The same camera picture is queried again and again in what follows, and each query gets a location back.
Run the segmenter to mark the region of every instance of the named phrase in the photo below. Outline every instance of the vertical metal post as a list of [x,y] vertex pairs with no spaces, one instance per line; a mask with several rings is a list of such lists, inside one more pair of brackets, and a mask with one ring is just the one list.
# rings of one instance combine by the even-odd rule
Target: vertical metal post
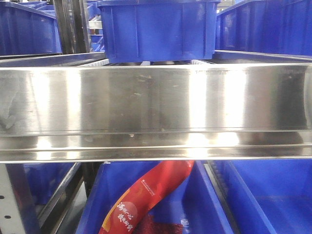
[[100,162],[85,162],[82,163],[84,187],[86,195],[89,197],[93,183],[97,177],[98,169],[101,165]]
[[89,33],[89,12],[86,0],[72,0],[77,39],[77,53],[89,53],[91,38]]
[[40,234],[35,206],[22,164],[0,164],[2,234]]
[[85,0],[54,0],[63,54],[90,52],[90,35]]

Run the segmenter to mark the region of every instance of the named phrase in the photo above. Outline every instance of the red plastic bag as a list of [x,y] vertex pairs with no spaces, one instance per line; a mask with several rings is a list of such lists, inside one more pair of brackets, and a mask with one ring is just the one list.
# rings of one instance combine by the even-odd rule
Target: red plastic bag
[[131,234],[143,217],[190,175],[193,164],[173,160],[152,168],[119,198],[99,234]]

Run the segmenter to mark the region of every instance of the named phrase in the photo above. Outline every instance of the metal rack frame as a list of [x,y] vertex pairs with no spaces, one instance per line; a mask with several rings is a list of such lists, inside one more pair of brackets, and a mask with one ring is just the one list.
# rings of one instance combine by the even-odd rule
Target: metal rack frame
[[[198,65],[111,66],[103,53],[0,60],[6,67],[0,68],[0,162],[17,163],[1,164],[7,179],[0,186],[13,192],[21,181],[13,180],[16,170],[22,171],[18,163],[26,162],[312,158],[311,62],[225,51],[193,62]],[[56,67],[40,68],[48,65]],[[88,188],[95,171],[88,175]],[[75,164],[38,223],[22,192],[32,228],[56,233],[81,177]],[[70,195],[60,206],[62,194]],[[0,218],[1,228],[18,217],[16,233],[36,233],[28,231],[23,211],[13,205],[17,198],[0,195],[0,206],[2,196],[10,197],[17,215]],[[45,226],[47,220],[56,222]]]

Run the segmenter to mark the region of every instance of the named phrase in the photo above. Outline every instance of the shelving unit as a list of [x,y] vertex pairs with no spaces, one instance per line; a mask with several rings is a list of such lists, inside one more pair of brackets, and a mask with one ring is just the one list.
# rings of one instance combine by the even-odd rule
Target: shelving unit
[[[109,64],[103,53],[1,60],[0,162],[312,158],[310,62],[226,51],[150,66]],[[69,203],[80,188],[81,172],[71,171],[50,208],[64,184],[76,178]],[[43,209],[41,227],[56,210]]]

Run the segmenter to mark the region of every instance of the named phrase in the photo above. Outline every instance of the blue storage crate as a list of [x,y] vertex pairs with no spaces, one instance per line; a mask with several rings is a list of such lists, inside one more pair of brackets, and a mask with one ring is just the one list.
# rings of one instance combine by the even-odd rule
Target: blue storage crate
[[[43,11],[43,12],[47,12],[49,14],[52,14],[55,16],[55,9],[54,9],[54,5],[44,5],[42,7],[39,7],[38,10]],[[97,7],[95,6],[95,3],[93,4],[87,4],[87,10],[89,12],[89,19],[94,18],[94,14],[95,12],[98,11]]]
[[312,233],[312,160],[215,164],[242,234]]
[[92,46],[92,51],[93,52],[99,52],[101,50],[101,45],[100,44],[92,43],[91,46]]
[[54,9],[54,5],[45,5],[43,7],[40,7],[38,8],[38,10],[42,11],[42,12],[45,12],[45,13],[48,13],[50,15],[53,15],[55,16],[55,9]]
[[211,59],[220,0],[101,0],[110,62]]
[[91,35],[91,46],[93,52],[100,52],[103,44],[103,35]]
[[[119,197],[158,162],[102,164],[76,234],[98,234]],[[207,173],[200,162],[188,179],[151,211],[155,222],[185,224],[184,234],[232,234]]]
[[0,55],[61,53],[56,28],[50,14],[0,1]]
[[30,8],[38,9],[39,7],[45,6],[46,1],[30,1],[30,2],[20,2],[19,4],[28,6]]
[[44,5],[42,7],[39,7],[38,10],[41,10],[41,11],[55,11],[54,5]]
[[244,0],[217,14],[216,48],[280,53],[280,0]]
[[30,192],[36,205],[46,204],[72,163],[28,163],[24,164]]
[[97,8],[97,1],[98,0],[88,0],[87,1],[87,4],[92,6],[89,9],[90,18],[94,18],[95,16],[101,14],[101,11]]
[[217,15],[217,48],[261,52],[266,0],[245,0]]
[[281,54],[312,55],[312,0],[283,0]]

